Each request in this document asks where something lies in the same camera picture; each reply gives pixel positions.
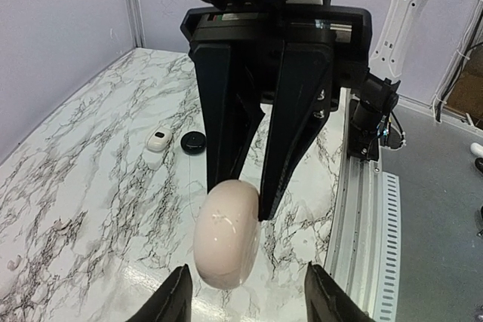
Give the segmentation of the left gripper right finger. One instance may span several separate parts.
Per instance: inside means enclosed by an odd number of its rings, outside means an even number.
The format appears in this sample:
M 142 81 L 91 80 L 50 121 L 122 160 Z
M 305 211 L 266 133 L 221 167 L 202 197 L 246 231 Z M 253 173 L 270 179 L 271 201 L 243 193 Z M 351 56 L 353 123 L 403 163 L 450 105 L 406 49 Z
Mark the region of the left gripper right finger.
M 372 322 L 318 264 L 307 265 L 304 293 L 309 322 Z

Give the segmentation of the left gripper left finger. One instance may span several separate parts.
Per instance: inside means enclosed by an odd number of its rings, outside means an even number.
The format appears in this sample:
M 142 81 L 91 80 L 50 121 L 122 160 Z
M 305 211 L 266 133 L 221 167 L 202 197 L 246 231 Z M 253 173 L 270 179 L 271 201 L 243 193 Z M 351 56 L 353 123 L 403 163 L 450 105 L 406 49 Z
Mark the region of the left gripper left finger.
M 128 322 L 192 320 L 192 277 L 187 264 L 176 267 Z

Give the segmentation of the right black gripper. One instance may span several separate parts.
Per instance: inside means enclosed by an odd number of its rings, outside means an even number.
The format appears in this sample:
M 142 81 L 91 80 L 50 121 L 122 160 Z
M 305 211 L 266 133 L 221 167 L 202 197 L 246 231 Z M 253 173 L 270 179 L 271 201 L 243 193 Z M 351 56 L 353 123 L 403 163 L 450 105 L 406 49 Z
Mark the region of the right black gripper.
M 341 89 L 359 89 L 369 76 L 371 15 L 322 5 L 196 8 L 181 30 L 195 64 L 208 190 L 240 177 L 264 117 L 260 106 L 272 105 L 259 210 L 259 220 L 271 220 Z

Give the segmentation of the black round earbud case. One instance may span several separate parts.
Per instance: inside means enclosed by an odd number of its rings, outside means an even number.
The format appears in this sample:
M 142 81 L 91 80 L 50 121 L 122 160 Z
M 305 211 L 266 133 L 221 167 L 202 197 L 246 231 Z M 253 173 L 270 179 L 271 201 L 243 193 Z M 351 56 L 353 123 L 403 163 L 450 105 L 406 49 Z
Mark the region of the black round earbud case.
M 185 133 L 180 141 L 181 149 L 187 155 L 200 155 L 206 149 L 206 136 L 199 131 L 190 131 Z

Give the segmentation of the pink round earbud case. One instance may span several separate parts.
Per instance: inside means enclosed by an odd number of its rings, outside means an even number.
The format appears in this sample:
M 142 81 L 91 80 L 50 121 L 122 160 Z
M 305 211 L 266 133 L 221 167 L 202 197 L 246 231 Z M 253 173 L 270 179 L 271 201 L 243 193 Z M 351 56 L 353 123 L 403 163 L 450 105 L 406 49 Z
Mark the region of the pink round earbud case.
M 232 290 L 249 277 L 260 243 L 259 194 L 249 182 L 223 181 L 209 191 L 195 222 L 193 255 L 200 278 Z

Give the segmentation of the cream oval earbud case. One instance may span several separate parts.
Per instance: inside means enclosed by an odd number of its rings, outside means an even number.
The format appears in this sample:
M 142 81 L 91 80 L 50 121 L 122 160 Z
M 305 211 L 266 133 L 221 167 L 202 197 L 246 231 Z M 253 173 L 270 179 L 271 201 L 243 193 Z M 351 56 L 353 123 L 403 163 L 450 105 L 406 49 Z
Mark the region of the cream oval earbud case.
M 146 148 L 151 152 L 162 152 L 168 147 L 171 139 L 172 132 L 169 130 L 157 130 L 148 136 Z

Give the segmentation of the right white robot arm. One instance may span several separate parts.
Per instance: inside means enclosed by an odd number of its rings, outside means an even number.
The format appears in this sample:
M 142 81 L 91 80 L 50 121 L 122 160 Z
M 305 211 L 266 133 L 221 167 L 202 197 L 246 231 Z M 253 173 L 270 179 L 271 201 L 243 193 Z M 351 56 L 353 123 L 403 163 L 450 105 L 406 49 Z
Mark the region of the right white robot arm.
M 403 56 L 428 0 L 203 0 L 181 29 L 202 105 L 208 188 L 240 177 L 272 107 L 257 217 L 274 217 L 307 149 L 350 90 L 348 154 L 378 158 Z

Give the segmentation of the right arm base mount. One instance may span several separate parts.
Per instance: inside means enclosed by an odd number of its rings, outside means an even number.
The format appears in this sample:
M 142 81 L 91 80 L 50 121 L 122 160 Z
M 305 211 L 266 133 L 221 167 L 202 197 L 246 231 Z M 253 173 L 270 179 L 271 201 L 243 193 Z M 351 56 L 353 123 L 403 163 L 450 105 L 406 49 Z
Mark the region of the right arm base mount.
M 406 145 L 405 131 L 394 113 L 400 84 L 367 74 L 349 103 L 348 156 L 378 161 L 381 146 L 396 151 Z

